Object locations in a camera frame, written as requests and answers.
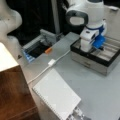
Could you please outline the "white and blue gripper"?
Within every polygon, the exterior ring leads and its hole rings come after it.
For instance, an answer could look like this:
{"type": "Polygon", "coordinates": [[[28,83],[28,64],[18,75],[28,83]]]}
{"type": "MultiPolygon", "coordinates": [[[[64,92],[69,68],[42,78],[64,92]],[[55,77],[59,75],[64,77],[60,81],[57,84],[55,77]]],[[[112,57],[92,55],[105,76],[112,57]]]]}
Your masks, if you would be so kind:
{"type": "Polygon", "coordinates": [[[88,53],[92,48],[100,48],[105,42],[106,21],[98,28],[85,27],[80,34],[80,49],[88,53]]]}

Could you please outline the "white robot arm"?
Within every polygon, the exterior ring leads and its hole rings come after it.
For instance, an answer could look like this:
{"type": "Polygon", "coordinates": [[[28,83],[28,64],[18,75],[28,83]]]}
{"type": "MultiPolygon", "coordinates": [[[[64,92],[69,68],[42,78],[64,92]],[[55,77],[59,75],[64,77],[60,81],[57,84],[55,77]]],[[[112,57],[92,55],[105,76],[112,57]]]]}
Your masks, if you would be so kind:
{"type": "MultiPolygon", "coordinates": [[[[67,0],[66,21],[72,26],[84,25],[80,33],[84,52],[99,49],[105,42],[106,21],[103,0],[67,0]]],[[[17,29],[22,23],[21,15],[9,7],[6,0],[0,0],[0,37],[17,29]]]]}

